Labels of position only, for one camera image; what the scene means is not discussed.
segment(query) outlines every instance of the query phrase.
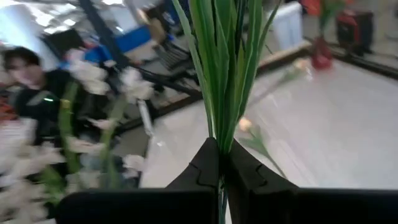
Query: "flower pot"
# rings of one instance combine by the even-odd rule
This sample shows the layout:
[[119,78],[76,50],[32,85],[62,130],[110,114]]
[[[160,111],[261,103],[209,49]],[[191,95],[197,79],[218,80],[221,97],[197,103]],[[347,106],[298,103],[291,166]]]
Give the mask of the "flower pot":
[[328,43],[325,38],[319,36],[313,45],[314,51],[311,56],[312,66],[317,70],[328,69],[332,65],[333,57],[331,55]]
[[218,148],[208,138],[188,167],[164,189],[89,190],[64,198],[64,223],[217,223]]
[[229,155],[226,189],[233,224],[285,223],[284,194],[298,187],[268,169],[237,141]]

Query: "artificial flower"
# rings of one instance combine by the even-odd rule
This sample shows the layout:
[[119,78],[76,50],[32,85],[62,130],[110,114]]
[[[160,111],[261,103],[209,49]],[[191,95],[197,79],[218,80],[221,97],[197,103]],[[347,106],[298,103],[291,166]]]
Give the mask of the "artificial flower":
[[126,155],[123,157],[123,167],[137,171],[143,171],[145,159],[138,155]]
[[97,156],[104,149],[103,143],[90,143],[75,137],[67,137],[70,150],[76,153],[85,153]]
[[113,125],[115,125],[116,121],[115,119],[102,119],[102,120],[94,120],[94,119],[88,119],[89,122],[93,124],[93,126],[100,128],[102,130],[108,130],[111,128]]
[[137,99],[148,100],[153,95],[152,83],[143,80],[141,74],[134,68],[125,69],[121,81],[129,103],[135,103]]
[[18,159],[9,172],[15,178],[23,178],[31,174],[37,174],[48,165],[65,162],[65,159],[58,153],[59,149],[45,142],[43,147],[30,147],[30,155]]
[[45,197],[45,187],[42,184],[31,184],[28,180],[19,179],[0,192],[0,200],[8,208],[21,208],[32,200]]
[[241,118],[239,121],[239,128],[242,131],[249,131],[249,129],[252,127],[252,122],[246,118]]
[[0,157],[14,156],[20,148],[31,144],[35,127],[36,121],[33,119],[3,122],[0,129]]
[[304,58],[298,58],[294,61],[293,66],[301,71],[305,71],[310,65],[310,61]]
[[76,61],[70,66],[72,76],[79,80],[85,90],[95,95],[105,95],[110,87],[103,80],[106,71],[89,62]]

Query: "person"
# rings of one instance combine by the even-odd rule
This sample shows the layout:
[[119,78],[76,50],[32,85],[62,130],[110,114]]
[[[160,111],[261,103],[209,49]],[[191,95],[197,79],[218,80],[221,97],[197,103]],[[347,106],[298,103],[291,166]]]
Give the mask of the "person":
[[[3,53],[3,65],[5,71],[22,85],[13,105],[17,115],[37,120],[34,144],[42,144],[48,138],[58,138],[54,144],[60,145],[60,102],[68,84],[77,81],[65,70],[43,71],[40,57],[25,47],[6,50]],[[84,116],[81,111],[87,105],[88,96],[80,85],[73,104],[74,131],[84,126],[84,122],[79,122],[79,116]]]

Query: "plant stem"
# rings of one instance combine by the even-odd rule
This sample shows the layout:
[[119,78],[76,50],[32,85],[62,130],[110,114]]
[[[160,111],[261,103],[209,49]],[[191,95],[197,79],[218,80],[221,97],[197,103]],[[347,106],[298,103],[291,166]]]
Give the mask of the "plant stem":
[[109,147],[111,144],[114,130],[116,128],[116,124],[122,118],[124,109],[126,108],[126,106],[127,106],[126,97],[124,95],[121,95],[118,98],[118,100],[116,101],[116,103],[114,104],[111,114],[109,115],[109,119],[113,119],[114,124],[112,125],[111,128],[104,130],[101,135],[101,142],[104,144],[104,149],[101,152],[100,158],[104,162],[103,167],[106,168],[107,181],[108,181],[108,177],[109,177],[109,181],[110,181],[109,186],[111,189],[115,189],[118,187],[118,185],[119,185],[118,178],[119,177],[118,177],[118,173],[116,172],[116,168],[115,168],[114,161],[113,161],[113,156],[111,155],[111,151],[109,150]]
[[225,224],[226,204],[228,196],[226,193],[224,178],[220,180],[220,190],[218,191],[218,223]]
[[79,171],[79,163],[76,154],[70,150],[68,137],[73,136],[71,115],[73,113],[73,103],[78,92],[78,84],[72,82],[68,85],[67,92],[61,100],[61,108],[59,112],[59,126],[60,135],[65,150],[65,157],[67,159],[68,170],[70,174],[75,174]]
[[278,166],[278,163],[276,163],[276,161],[275,161],[275,160],[271,157],[271,155],[269,154],[267,148],[265,147],[265,145],[264,145],[264,143],[263,143],[263,141],[262,141],[262,139],[261,139],[261,136],[256,136],[256,135],[252,132],[251,129],[249,130],[249,134],[252,136],[252,138],[253,138],[254,140],[258,141],[259,145],[261,146],[262,151],[264,152],[263,154],[271,161],[272,165],[274,165],[274,167],[278,170],[279,174],[280,174],[283,178],[287,179],[285,173],[284,173],[284,172],[282,171],[282,169]]

